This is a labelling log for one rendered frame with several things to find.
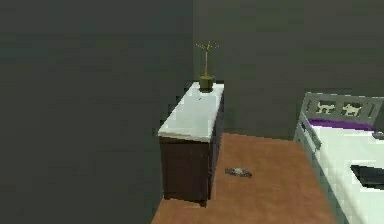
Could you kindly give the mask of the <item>thin plant in olive pot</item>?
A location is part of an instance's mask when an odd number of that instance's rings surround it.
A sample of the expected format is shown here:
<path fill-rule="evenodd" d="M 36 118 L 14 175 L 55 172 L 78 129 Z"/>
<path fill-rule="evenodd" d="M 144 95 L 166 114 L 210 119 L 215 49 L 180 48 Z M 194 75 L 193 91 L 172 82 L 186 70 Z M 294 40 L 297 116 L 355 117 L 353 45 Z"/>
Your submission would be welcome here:
<path fill-rule="evenodd" d="M 199 75 L 199 91 L 210 93 L 213 91 L 215 77 L 209 73 L 209 53 L 217 49 L 219 45 L 216 42 L 208 41 L 206 44 L 197 44 L 197 47 L 204 51 L 204 70 Z"/>

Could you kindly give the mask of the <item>small grey flat floor object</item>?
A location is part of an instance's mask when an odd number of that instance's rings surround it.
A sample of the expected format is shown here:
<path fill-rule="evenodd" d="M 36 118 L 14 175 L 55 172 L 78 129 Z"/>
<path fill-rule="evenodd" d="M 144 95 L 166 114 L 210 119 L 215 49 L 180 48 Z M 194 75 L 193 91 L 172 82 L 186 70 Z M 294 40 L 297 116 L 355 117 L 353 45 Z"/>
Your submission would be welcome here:
<path fill-rule="evenodd" d="M 225 173 L 232 176 L 251 178 L 252 173 L 242 168 L 226 168 Z"/>

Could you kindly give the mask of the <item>black flat object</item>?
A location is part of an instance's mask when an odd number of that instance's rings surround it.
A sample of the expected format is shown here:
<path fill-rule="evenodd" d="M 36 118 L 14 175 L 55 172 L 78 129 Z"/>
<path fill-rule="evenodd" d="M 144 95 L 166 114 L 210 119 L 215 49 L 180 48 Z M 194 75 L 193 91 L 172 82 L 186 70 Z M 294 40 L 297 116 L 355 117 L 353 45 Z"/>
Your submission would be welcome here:
<path fill-rule="evenodd" d="M 350 169 L 363 187 L 384 190 L 383 168 L 351 165 Z"/>

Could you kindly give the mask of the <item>dark brown white-topped cabinet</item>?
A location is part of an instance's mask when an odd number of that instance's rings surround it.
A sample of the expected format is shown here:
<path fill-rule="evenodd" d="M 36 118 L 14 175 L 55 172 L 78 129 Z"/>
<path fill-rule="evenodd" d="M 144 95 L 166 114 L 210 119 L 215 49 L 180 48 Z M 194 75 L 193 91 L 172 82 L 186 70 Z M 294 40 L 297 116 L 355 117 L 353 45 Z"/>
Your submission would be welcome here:
<path fill-rule="evenodd" d="M 224 86 L 209 93 L 192 83 L 159 128 L 163 196 L 196 202 L 211 199 L 224 120 Z"/>

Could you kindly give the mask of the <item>white bed with grey headboard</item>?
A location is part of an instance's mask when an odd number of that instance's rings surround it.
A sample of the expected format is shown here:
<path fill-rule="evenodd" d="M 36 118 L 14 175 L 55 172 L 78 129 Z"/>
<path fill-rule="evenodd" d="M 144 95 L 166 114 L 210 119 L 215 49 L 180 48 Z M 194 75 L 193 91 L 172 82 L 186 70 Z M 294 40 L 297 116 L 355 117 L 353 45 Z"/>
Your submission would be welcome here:
<path fill-rule="evenodd" d="M 384 97 L 307 92 L 294 140 L 301 144 L 337 224 L 384 224 L 384 190 L 363 187 L 351 165 L 384 169 L 384 139 L 372 136 Z"/>

